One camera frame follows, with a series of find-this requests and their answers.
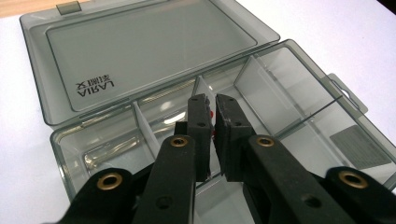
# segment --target brass ring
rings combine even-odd
[[[189,143],[187,138],[184,137],[174,137],[171,140],[172,147],[184,147]]]
[[[274,140],[266,137],[258,137],[256,142],[262,147],[271,147],[275,143]]]
[[[369,186],[369,184],[363,177],[350,171],[342,171],[340,172],[340,174],[338,174],[338,177],[345,184],[356,189],[365,189]]]
[[[106,183],[109,178],[114,178],[110,181],[110,183]],[[122,175],[117,173],[105,174],[101,178],[98,179],[96,186],[101,190],[110,190],[118,187],[122,182]]]

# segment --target white table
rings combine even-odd
[[[239,0],[368,106],[396,143],[396,16],[375,0]],[[19,16],[0,19],[0,222],[43,223],[69,205],[41,116]]]

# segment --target white surface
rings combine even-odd
[[[368,106],[396,143],[396,16],[375,0],[239,0],[294,39]],[[19,17],[0,19],[0,222],[57,221],[69,202],[50,145]]]

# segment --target box lid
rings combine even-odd
[[[48,125],[279,39],[230,0],[88,2],[23,15],[21,26]]]

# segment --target recessed lid panel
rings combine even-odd
[[[226,0],[145,1],[37,25],[32,18],[21,23],[48,124],[279,39]]]

